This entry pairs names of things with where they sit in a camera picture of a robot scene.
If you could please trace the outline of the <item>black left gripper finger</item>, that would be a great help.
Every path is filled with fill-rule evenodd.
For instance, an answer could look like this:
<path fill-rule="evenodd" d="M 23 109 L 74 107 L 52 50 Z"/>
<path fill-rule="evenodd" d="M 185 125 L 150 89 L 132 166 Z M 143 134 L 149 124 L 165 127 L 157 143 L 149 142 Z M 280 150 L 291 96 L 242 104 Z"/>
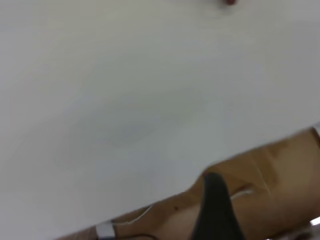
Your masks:
<path fill-rule="evenodd" d="M 192 240 L 244 240 L 227 185 L 221 175 L 204 176 L 200 211 L 191 234 Z"/>

